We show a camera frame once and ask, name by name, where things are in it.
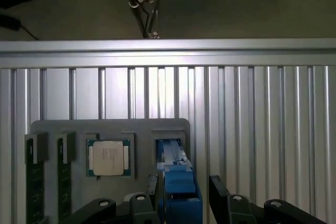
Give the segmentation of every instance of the metal wall panel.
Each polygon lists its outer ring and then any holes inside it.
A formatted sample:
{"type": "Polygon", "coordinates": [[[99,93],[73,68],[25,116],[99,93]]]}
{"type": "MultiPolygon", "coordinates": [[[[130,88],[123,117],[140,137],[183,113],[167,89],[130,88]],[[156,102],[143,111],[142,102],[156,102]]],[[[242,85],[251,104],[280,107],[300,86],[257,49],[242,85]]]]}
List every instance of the metal wall panel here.
{"type": "Polygon", "coordinates": [[[177,117],[191,125],[205,222],[214,223],[207,176],[219,174],[258,205],[281,198],[336,223],[336,49],[268,42],[0,49],[1,224],[25,224],[23,136],[33,121],[177,117]]]}

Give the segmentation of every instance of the ribbed metal panel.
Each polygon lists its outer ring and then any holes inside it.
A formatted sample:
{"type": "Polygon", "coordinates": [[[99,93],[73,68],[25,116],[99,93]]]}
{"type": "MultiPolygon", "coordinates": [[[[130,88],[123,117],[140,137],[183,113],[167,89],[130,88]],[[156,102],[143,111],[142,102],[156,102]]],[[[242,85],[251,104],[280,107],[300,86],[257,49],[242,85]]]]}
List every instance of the ribbed metal panel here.
{"type": "MultiPolygon", "coordinates": [[[[153,67],[113,67],[102,57],[98,68],[86,59],[77,68],[68,57],[71,68],[0,69],[0,223],[25,223],[23,136],[32,122],[127,118],[189,120],[204,202],[208,175],[219,174],[231,192],[258,205],[280,198],[336,223],[336,67],[262,66],[232,56],[228,65],[192,65],[191,53],[181,54],[179,64],[165,65],[162,56],[153,67]],[[247,63],[233,63],[240,60],[247,63]]],[[[207,56],[198,54],[202,63],[207,56]]]]}

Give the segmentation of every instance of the gray floor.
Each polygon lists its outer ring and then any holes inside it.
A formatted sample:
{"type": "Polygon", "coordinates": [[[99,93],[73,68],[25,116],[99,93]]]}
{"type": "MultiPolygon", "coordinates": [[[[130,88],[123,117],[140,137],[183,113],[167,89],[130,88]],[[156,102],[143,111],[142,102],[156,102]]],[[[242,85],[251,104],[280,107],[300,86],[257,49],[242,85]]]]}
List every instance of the gray floor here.
{"type": "MultiPolygon", "coordinates": [[[[42,40],[138,39],[127,0],[33,0],[0,13],[42,40]]],[[[335,0],[161,0],[161,38],[336,37],[335,0]]],[[[0,28],[0,40],[31,40],[0,28]]]]}

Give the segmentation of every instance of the blue tool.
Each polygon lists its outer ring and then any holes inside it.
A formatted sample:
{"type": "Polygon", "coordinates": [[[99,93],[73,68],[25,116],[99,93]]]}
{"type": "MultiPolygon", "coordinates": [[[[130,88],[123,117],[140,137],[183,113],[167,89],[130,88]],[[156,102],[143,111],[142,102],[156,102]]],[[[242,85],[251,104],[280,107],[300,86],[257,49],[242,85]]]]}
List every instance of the blue tool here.
{"type": "Polygon", "coordinates": [[[179,140],[158,140],[157,168],[164,176],[164,198],[160,200],[161,219],[167,224],[203,221],[202,196],[193,166],[179,140]]]}

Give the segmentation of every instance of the screw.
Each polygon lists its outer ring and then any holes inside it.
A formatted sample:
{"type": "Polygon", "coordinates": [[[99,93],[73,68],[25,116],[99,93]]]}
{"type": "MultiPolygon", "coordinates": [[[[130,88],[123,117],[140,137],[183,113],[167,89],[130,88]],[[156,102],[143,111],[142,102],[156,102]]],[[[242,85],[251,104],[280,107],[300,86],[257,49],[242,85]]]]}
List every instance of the screw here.
{"type": "Polygon", "coordinates": [[[99,205],[100,205],[101,207],[105,207],[105,206],[107,206],[109,203],[110,203],[109,201],[105,200],[105,201],[99,202],[99,205]]]}
{"type": "Polygon", "coordinates": [[[234,196],[233,199],[235,199],[237,201],[241,201],[242,200],[241,196],[234,196]]]}
{"type": "Polygon", "coordinates": [[[281,207],[282,206],[282,204],[280,202],[277,202],[277,201],[271,202],[271,205],[275,206],[275,207],[281,207]]]}
{"type": "Polygon", "coordinates": [[[145,196],[137,196],[136,199],[137,199],[137,200],[144,200],[144,199],[145,199],[145,196]]]}

